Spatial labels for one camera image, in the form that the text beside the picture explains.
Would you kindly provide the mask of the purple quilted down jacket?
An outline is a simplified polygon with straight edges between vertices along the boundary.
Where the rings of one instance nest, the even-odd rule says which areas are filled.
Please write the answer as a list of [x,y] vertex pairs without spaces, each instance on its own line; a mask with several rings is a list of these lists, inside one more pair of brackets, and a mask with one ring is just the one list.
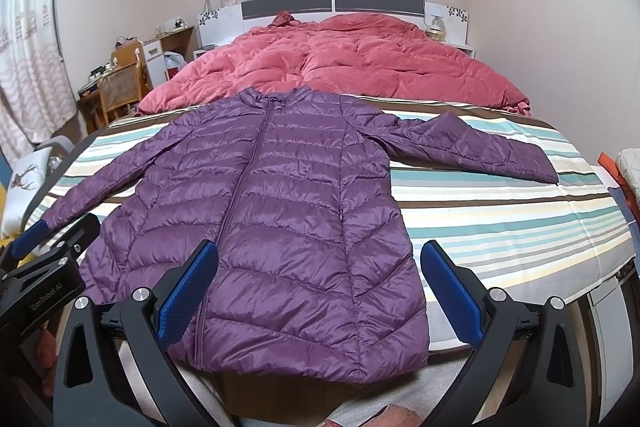
[[190,110],[43,215],[51,231],[126,185],[80,273],[112,303],[213,242],[219,268],[170,355],[205,372],[355,385],[427,358],[425,296],[390,187],[390,164],[555,183],[534,144],[451,113],[401,119],[351,96],[247,89]]

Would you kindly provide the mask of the folded clothes pile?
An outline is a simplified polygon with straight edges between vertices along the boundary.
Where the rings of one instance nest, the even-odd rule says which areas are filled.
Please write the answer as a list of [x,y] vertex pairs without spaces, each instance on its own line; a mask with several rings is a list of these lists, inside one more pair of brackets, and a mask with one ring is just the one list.
[[624,201],[626,202],[627,207],[634,216],[634,219],[639,221],[639,207],[636,195],[634,195],[634,191],[632,191],[632,188],[623,176],[623,173],[618,169],[615,160],[605,153],[601,153],[598,157],[598,164],[603,167],[610,176],[612,176],[613,180],[623,191]]

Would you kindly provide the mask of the white deer print pillow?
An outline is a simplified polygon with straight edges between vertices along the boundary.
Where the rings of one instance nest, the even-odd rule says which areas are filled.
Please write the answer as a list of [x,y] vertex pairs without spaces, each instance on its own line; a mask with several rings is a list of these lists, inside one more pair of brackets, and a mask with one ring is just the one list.
[[26,211],[46,181],[51,152],[51,147],[40,148],[17,161],[6,193],[6,205],[1,220],[2,239],[8,239],[23,231]]

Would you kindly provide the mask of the striped bed sheet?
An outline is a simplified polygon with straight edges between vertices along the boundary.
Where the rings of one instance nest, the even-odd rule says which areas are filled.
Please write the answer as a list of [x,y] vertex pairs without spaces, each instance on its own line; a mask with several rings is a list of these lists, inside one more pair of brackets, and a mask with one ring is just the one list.
[[390,164],[390,187],[416,262],[437,239],[450,256],[503,286],[548,284],[587,263],[604,273],[631,255],[630,235],[614,199],[574,147],[551,130],[470,127],[534,144],[547,155],[555,183],[527,181],[441,165]]

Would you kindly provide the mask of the wooden desk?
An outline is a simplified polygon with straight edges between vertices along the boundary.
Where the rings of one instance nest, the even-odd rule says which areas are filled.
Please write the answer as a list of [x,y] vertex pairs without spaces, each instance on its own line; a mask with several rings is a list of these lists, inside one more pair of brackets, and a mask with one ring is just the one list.
[[88,134],[106,126],[99,91],[99,79],[91,80],[78,91],[77,105],[86,123]]

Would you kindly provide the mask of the patterned side curtain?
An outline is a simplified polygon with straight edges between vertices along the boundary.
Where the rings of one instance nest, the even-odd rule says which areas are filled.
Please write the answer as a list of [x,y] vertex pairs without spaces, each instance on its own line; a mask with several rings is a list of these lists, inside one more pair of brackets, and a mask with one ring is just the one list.
[[77,114],[55,0],[1,0],[1,152],[15,165]]

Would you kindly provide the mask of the wooden chair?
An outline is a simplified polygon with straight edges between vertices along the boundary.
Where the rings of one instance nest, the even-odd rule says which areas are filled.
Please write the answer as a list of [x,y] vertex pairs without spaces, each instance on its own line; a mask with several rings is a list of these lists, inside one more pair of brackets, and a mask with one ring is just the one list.
[[105,124],[134,113],[149,92],[141,46],[120,46],[112,53],[111,59],[112,67],[98,82]]

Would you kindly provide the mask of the white plastic bag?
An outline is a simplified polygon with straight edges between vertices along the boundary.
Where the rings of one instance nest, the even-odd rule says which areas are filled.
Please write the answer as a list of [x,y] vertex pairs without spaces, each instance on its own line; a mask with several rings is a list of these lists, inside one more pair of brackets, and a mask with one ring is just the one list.
[[174,51],[164,52],[164,63],[168,80],[174,78],[181,69],[186,67],[186,60],[184,57],[180,53]]

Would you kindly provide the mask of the white and grey headboard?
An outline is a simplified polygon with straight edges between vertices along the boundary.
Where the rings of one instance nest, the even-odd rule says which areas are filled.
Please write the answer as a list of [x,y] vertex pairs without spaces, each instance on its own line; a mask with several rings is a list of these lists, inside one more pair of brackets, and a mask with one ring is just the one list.
[[337,14],[378,13],[391,15],[425,30],[439,17],[444,23],[445,42],[466,53],[468,12],[424,0],[252,0],[206,12],[198,20],[200,45],[223,46],[254,27],[262,27],[281,12],[303,22],[321,22]]

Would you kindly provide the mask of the red quilted duvet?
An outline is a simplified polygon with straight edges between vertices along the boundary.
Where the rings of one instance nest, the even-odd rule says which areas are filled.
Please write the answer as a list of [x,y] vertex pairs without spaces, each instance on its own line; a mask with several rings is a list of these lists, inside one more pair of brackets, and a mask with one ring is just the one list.
[[190,62],[153,89],[138,111],[168,112],[246,88],[273,93],[301,87],[530,113],[529,98],[506,77],[428,38],[415,24],[375,13],[301,22],[288,12]]

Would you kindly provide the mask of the glass bedside lamp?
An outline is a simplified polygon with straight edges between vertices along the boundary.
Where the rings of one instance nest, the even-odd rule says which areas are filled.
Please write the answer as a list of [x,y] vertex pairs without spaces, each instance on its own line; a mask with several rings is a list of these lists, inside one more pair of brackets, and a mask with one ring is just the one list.
[[442,9],[438,5],[431,9],[431,20],[426,24],[425,32],[434,41],[446,41],[447,29],[444,14],[442,14]]

